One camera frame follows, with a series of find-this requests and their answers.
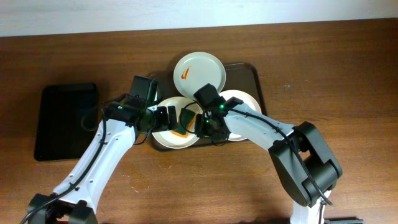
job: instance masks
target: wood grain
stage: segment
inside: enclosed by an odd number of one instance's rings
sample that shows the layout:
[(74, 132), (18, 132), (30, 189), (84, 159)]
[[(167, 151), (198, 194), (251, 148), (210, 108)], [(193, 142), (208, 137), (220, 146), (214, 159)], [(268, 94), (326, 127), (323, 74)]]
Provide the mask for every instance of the wood grain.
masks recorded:
[[(95, 82), (100, 100), (134, 75), (204, 51), (259, 72), (270, 117), (312, 122), (343, 167), (326, 217), (398, 219), (398, 20), (312, 22), (0, 38), (0, 217), (16, 223), (76, 160), (33, 158), (44, 86)], [(128, 151), (102, 194), (105, 223), (237, 223), (288, 218), (292, 201), (253, 143)]]

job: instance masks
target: black tablet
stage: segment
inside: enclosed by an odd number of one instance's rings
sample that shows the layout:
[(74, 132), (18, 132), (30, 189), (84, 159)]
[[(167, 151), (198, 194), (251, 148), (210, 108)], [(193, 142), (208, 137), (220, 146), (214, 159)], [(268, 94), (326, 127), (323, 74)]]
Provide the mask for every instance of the black tablet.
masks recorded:
[[(95, 135), (95, 131), (81, 128), (81, 118), (97, 103), (94, 83), (46, 87), (42, 92), (34, 158), (38, 161), (80, 158)], [(97, 115), (96, 110), (91, 110), (85, 126), (98, 125)]]

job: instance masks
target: round plate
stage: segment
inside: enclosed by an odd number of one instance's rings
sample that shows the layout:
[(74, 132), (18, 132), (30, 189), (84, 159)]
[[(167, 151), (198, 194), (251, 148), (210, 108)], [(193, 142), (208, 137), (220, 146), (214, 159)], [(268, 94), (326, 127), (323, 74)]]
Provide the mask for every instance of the round plate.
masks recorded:
[(177, 63), (174, 69), (174, 85), (185, 97), (194, 100), (193, 94), (207, 83), (216, 87), (219, 93), (225, 84), (225, 68), (211, 54), (190, 53)]
[[(261, 113), (261, 107), (260, 107), (259, 103), (251, 95), (249, 95), (243, 91), (227, 90), (227, 91), (221, 92), (220, 96), (223, 96), (225, 100), (229, 100), (230, 98), (232, 98), (234, 96), (240, 100), (243, 100), (243, 103), (249, 105), (249, 107), (252, 108), (253, 110), (257, 111), (258, 113)], [(245, 137), (240, 136), (238, 134), (233, 134), (233, 133), (231, 133), (228, 138), (228, 140), (230, 140), (230, 141), (242, 141), (245, 139), (246, 139)]]
[[(193, 101), (188, 98), (176, 96), (162, 101), (161, 103), (158, 104), (158, 106), (175, 106), (175, 112), (177, 114), (177, 122), (178, 122), (178, 117), (180, 116), (181, 109), (187, 104), (192, 102)], [(197, 104), (190, 105), (187, 109), (192, 110), (196, 114), (203, 112), (200, 106)], [(157, 133), (152, 133), (152, 135), (159, 143), (161, 143), (161, 145), (172, 149), (182, 149), (188, 147), (199, 139), (198, 137), (196, 137), (194, 134), (191, 133), (188, 133), (187, 138), (182, 138), (176, 136), (171, 131), (161, 131)]]

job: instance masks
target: white wall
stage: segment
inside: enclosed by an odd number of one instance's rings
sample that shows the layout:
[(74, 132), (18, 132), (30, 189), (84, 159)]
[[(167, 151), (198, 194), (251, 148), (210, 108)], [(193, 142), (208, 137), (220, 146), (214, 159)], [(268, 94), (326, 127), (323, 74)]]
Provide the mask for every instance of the white wall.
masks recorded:
[(383, 17), (397, 0), (0, 0), (0, 36)]

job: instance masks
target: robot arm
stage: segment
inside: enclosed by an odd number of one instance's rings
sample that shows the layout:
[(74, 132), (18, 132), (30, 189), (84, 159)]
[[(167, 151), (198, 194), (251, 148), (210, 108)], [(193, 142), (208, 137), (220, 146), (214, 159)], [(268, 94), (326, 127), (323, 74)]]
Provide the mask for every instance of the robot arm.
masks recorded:
[[(323, 223), (323, 205), (341, 167), (314, 125), (284, 124), (252, 110), (237, 98), (225, 101), (210, 84), (195, 94), (198, 104), (210, 112), (206, 122), (195, 125), (199, 137), (226, 139), (228, 133), (248, 138), (269, 152), (282, 186), (294, 200), (291, 224)], [(310, 151), (304, 161), (299, 151)]]
[(75, 168), (73, 168), (67, 178), (53, 190), (53, 193), (60, 194), (69, 188), (70, 183), (76, 183), (77, 179), (81, 177), (87, 165), (94, 157), (100, 146), (102, 135), (105, 134), (105, 145), (102, 147), (91, 169), (77, 185), (76, 188), (78, 190), (72, 190), (69, 194), (59, 199), (70, 204), (77, 204), (80, 200), (84, 200), (87, 203), (87, 207), (92, 208), (95, 213), (102, 191), (111, 177), (113, 170), (116, 168), (124, 153), (132, 148), (136, 140), (134, 128), (126, 126), (125, 122), (114, 119), (107, 120), (107, 133), (103, 131), (103, 122), (104, 121), (99, 124), (93, 141), (88, 146)]
[(75, 168), (52, 195), (36, 194), (21, 223), (57, 223), (64, 215), (70, 217), (70, 224), (98, 223), (95, 213), (102, 191), (138, 134), (148, 137), (177, 128), (175, 107), (155, 105), (156, 89), (155, 80), (134, 77), (124, 103), (112, 102), (104, 109), (95, 137)]

